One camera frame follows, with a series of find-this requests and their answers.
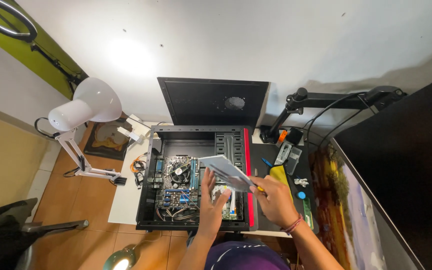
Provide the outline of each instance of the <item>black monitor arm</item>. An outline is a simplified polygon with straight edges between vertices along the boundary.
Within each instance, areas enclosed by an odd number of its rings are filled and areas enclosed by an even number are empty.
[[[406,93],[394,86],[377,86],[363,95],[342,100],[331,108],[363,110],[375,106],[381,111],[387,106],[402,99]],[[303,114],[303,108],[326,108],[331,103],[347,96],[346,94],[308,93],[305,88],[299,88],[296,93],[286,97],[286,105],[272,126],[262,125],[260,137],[263,143],[276,143],[279,138],[279,128],[291,114]]]

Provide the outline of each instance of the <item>tiled floor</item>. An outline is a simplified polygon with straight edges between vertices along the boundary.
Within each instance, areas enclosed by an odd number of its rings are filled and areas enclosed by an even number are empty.
[[[83,150],[92,124],[80,143]],[[121,170],[122,161],[86,155],[94,168]],[[89,227],[45,236],[34,245],[35,269],[96,270],[102,269],[106,259],[129,244],[145,242],[136,248],[140,259],[133,269],[175,270],[186,250],[185,231],[135,230],[134,225],[108,223],[116,187],[105,179],[94,177],[63,177],[63,173],[76,165],[62,149],[44,191],[34,222],[57,224],[88,220]],[[262,239],[279,251],[276,237]]]

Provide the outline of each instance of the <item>purple shirt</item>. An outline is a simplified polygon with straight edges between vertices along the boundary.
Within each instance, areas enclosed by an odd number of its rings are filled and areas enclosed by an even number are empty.
[[[204,270],[290,270],[281,257],[264,244],[229,241],[211,247]]]

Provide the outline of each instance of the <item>white desk lamp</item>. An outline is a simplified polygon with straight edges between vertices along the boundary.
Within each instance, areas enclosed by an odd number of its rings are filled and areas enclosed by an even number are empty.
[[[76,88],[73,100],[49,112],[48,120],[59,131],[52,136],[44,134],[38,128],[38,121],[34,127],[43,135],[56,139],[68,152],[72,160],[78,164],[75,175],[93,176],[109,179],[116,185],[124,186],[126,178],[114,169],[95,169],[75,142],[75,131],[79,125],[87,121],[109,122],[121,117],[121,101],[114,90],[105,82],[97,78],[87,78]]]

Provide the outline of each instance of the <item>black desk mat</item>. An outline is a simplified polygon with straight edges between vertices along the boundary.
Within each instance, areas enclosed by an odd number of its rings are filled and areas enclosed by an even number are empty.
[[[318,222],[316,221],[316,202],[315,193],[313,191],[313,179],[311,178],[311,171],[309,169],[308,160],[308,149],[306,146],[298,145],[298,149],[302,150],[301,156],[299,157],[299,162],[294,169],[293,175],[286,175],[288,179],[289,189],[293,195],[294,206],[298,213],[304,214],[303,201],[297,197],[297,193],[303,191],[306,197],[309,198],[311,204],[311,213],[313,219],[313,232],[317,234],[319,232]],[[258,170],[258,176],[264,178],[269,174],[269,166],[264,163],[261,158],[265,158],[271,164],[274,163],[276,157],[279,153],[279,147],[274,144],[251,144],[249,149],[249,154],[251,157],[251,175],[255,175],[255,169]],[[294,183],[294,178],[296,175],[301,178],[308,179],[309,185],[303,187],[301,185],[296,185]],[[258,203],[258,230],[259,231],[273,231],[278,232],[279,226],[270,222],[266,216],[264,216],[261,206]]]

